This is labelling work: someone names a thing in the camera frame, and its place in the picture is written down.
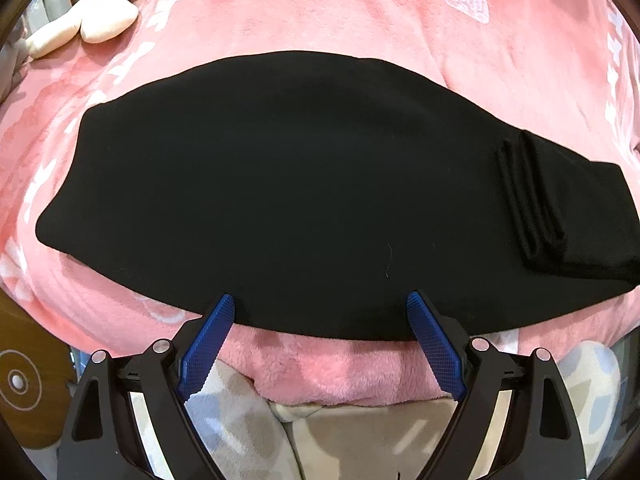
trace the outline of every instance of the blue textured pad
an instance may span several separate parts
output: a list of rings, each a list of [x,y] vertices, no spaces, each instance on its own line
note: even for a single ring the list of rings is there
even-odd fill
[[[177,393],[183,400],[199,392],[211,371],[236,316],[234,299],[225,294],[204,323],[180,363]]]
[[[460,357],[418,292],[409,294],[406,313],[440,389],[450,393],[454,400],[462,399],[466,388],[462,379]]]

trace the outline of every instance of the cream plush toy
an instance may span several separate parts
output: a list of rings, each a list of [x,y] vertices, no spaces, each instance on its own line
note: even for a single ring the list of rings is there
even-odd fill
[[[27,38],[33,59],[68,43],[80,31],[87,43],[101,43],[115,38],[131,26],[138,8],[129,0],[79,0],[69,12],[47,23]]]

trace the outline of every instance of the black fabric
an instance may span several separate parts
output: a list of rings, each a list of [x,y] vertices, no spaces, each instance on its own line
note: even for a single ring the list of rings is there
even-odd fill
[[[521,257],[496,160],[519,138],[388,62],[223,59],[89,109],[36,234],[165,303],[202,313],[228,292],[241,324],[333,338],[412,339],[416,288],[469,333],[631,290]]]
[[[498,162],[524,258],[538,270],[640,283],[640,223],[620,167],[522,132]]]

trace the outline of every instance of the pink fleece blanket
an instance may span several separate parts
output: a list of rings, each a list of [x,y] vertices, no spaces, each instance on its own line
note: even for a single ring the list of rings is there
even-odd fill
[[[0,282],[79,349],[139,352],[193,315],[36,240],[34,223],[66,175],[78,121],[92,104],[214,59],[296,49],[388,60],[508,123],[619,164],[640,205],[638,44],[608,0],[134,1],[140,17],[127,32],[100,45],[75,40],[32,62],[0,107]],[[494,340],[522,353],[546,346],[559,359],[581,340],[611,344],[639,319],[636,289]],[[442,395],[416,343],[234,326],[221,357],[286,404]]]

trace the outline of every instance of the wooden floor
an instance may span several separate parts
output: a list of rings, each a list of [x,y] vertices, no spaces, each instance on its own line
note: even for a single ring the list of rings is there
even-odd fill
[[[41,449],[62,436],[75,377],[68,345],[0,290],[0,412],[21,446]]]

